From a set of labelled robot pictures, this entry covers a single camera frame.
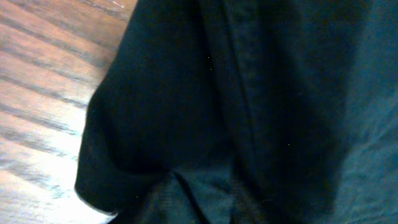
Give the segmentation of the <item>black shorts garment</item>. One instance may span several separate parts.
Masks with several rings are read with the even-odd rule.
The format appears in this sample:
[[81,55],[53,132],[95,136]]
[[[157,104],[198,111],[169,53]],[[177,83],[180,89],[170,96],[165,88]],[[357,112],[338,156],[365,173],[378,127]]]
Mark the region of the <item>black shorts garment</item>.
[[396,0],[139,0],[78,196],[115,223],[396,223]]

